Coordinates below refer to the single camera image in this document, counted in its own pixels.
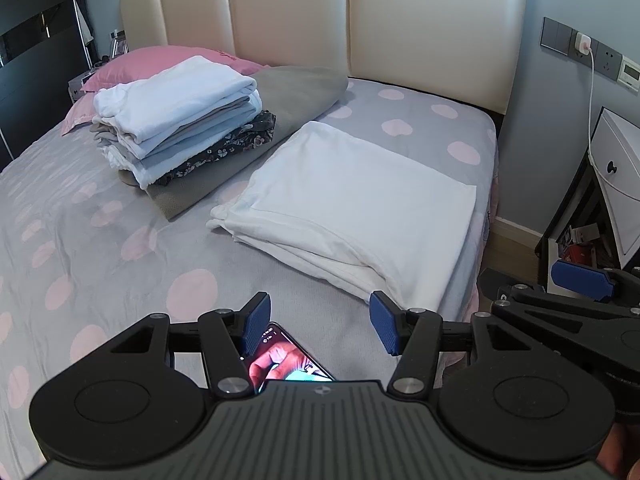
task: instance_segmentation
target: ribbed gray surface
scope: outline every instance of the ribbed gray surface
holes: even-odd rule
[[[515,472],[459,450],[427,407],[384,396],[377,383],[270,383],[247,402],[226,402],[187,446],[125,471],[46,465],[38,480],[599,480],[593,463]]]

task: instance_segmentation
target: white drawer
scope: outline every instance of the white drawer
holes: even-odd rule
[[[630,195],[640,198],[638,169],[634,166],[625,146],[607,122],[605,114],[600,118],[591,140],[591,153],[596,166],[610,183]],[[610,163],[615,166],[615,173],[607,172]],[[602,182],[599,176],[598,179],[609,210],[620,264],[624,267],[636,252],[637,242],[640,238],[640,202],[617,192]]]

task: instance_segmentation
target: bed sheet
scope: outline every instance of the bed sheet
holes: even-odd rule
[[[477,186],[439,309],[462,319],[488,232],[492,120],[437,96],[357,79],[318,120]],[[386,384],[396,359],[364,302],[205,227],[211,208],[237,196],[263,161],[172,222],[118,179],[87,127],[65,137],[55,127],[0,174],[0,477],[23,478],[43,460],[28,423],[38,387],[152,312],[192,321],[212,308],[239,309],[264,290],[272,319],[336,378]],[[176,367],[204,384],[194,356],[178,356]]]

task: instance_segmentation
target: thermostat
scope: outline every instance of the thermostat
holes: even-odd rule
[[[631,61],[628,57],[622,57],[618,82],[627,88],[637,92],[640,89],[640,65]]]

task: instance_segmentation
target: wooden floor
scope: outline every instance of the wooden floor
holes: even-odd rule
[[[538,279],[538,257],[533,249],[500,235],[489,234],[480,272],[485,267],[508,272],[530,282]],[[490,305],[491,301],[480,294],[480,310],[489,310]]]

